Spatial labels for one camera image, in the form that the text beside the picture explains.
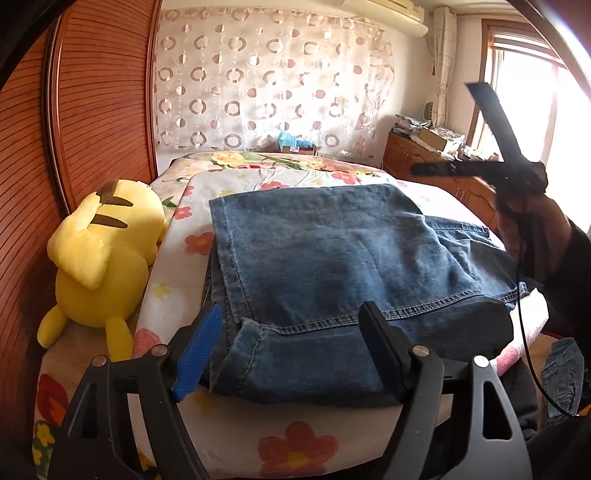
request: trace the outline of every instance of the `bed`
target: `bed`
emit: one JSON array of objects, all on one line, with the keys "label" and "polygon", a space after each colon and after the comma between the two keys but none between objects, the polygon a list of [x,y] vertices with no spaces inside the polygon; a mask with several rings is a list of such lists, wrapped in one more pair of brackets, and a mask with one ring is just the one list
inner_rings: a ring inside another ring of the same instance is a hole
[{"label": "bed", "polygon": [[[400,181],[377,168],[312,155],[236,151],[187,154],[174,160],[152,184],[171,224],[142,306],[130,320],[135,327],[133,355],[167,343],[199,311],[213,240],[209,199],[271,188],[371,183],[396,185],[426,215],[482,224],[443,190]],[[500,240],[491,235],[502,248]],[[547,320],[547,308],[541,294],[534,291],[524,299],[522,309],[531,343]],[[512,318],[517,329],[515,311]],[[499,374],[522,354],[520,332],[515,331],[516,340],[493,360]],[[105,352],[102,330],[69,322],[43,358],[33,433],[33,458],[40,476],[47,475],[55,430],[68,400],[90,360]],[[138,399],[130,396],[129,404],[142,464],[155,474]],[[449,408],[447,398],[441,403],[440,421],[449,415]],[[263,406],[214,395],[201,386],[180,404],[180,411],[212,478],[319,475],[367,462],[381,455],[400,415],[399,407]]]}]

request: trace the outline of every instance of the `wooden dresser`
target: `wooden dresser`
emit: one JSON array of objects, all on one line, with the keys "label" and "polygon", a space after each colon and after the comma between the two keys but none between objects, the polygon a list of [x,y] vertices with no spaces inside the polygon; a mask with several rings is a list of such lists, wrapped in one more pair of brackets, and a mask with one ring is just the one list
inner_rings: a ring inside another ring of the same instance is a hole
[{"label": "wooden dresser", "polygon": [[415,163],[444,160],[436,153],[417,145],[412,140],[390,132],[384,152],[383,170],[400,180],[435,185],[466,205],[491,230],[498,229],[495,210],[495,191],[476,177],[413,177],[410,167]]}]

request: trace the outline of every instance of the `patterned curtain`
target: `patterned curtain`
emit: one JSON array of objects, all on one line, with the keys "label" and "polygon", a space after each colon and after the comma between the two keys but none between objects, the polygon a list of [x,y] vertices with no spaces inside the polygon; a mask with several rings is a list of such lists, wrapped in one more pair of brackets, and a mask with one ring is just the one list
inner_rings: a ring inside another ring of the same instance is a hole
[{"label": "patterned curtain", "polygon": [[435,102],[431,121],[434,127],[445,127],[447,122],[447,90],[452,82],[453,64],[456,59],[457,19],[448,7],[434,11],[435,44]]},{"label": "patterned curtain", "polygon": [[392,46],[380,28],[263,8],[161,15],[154,102],[160,145],[264,150],[287,131],[337,157],[372,154],[394,78]]}]

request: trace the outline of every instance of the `white wall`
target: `white wall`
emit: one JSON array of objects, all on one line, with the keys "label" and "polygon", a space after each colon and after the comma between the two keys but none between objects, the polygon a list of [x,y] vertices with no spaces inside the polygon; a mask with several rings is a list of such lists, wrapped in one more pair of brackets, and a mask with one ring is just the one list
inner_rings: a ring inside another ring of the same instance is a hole
[{"label": "white wall", "polygon": [[[494,18],[494,15],[468,15],[457,18],[456,63],[447,95],[447,127],[465,135],[470,129],[474,100],[464,84],[478,81],[483,18]],[[502,19],[527,22],[525,18],[518,16]]]},{"label": "white wall", "polygon": [[378,153],[375,156],[379,161],[384,156],[388,132],[394,126],[393,116],[401,113],[423,118],[425,104],[433,101],[435,92],[435,81],[431,75],[433,57],[426,39],[390,30],[388,41],[392,43],[394,54],[394,81],[379,113],[376,130]]},{"label": "white wall", "polygon": [[[345,13],[337,8],[339,0],[298,0],[297,8],[305,11],[342,16]],[[294,8],[293,0],[163,0],[162,9],[205,7],[211,5],[240,5],[269,8]],[[425,24],[431,28],[432,17],[426,14]],[[392,117],[397,113],[423,117],[427,102],[433,101],[434,80],[431,75],[433,57],[429,53],[424,37],[410,37],[398,30],[386,29],[387,41],[392,44],[394,55],[394,81],[389,95],[380,109],[376,129],[376,147],[373,165],[379,166],[384,155],[388,132],[393,126]]]}]

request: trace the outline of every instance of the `denim garment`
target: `denim garment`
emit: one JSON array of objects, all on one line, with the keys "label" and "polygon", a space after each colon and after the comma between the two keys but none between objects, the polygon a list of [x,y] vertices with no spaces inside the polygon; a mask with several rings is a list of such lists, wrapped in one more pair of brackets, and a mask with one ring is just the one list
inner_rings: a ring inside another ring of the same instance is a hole
[{"label": "denim garment", "polygon": [[[574,338],[566,337],[552,344],[552,351],[542,370],[544,389],[560,407],[577,413],[583,391],[584,359]],[[561,413],[550,403],[547,418],[554,420]]]},{"label": "denim garment", "polygon": [[445,358],[493,358],[512,340],[514,261],[488,229],[425,217],[393,185],[240,193],[210,207],[212,300],[225,311],[214,392],[394,404],[357,326],[367,300]]}]

